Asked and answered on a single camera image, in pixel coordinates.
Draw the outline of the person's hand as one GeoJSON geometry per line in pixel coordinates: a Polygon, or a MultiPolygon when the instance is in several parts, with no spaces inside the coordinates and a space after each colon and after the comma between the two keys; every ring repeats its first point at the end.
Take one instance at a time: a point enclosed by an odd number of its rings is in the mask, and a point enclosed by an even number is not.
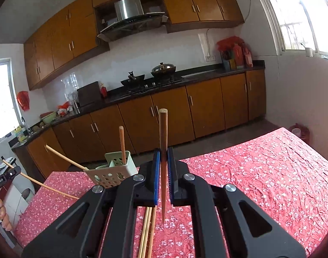
{"type": "Polygon", "coordinates": [[[6,231],[12,230],[12,225],[9,219],[9,215],[6,213],[6,207],[3,204],[3,201],[0,199],[0,221],[3,229],[6,231]]]}

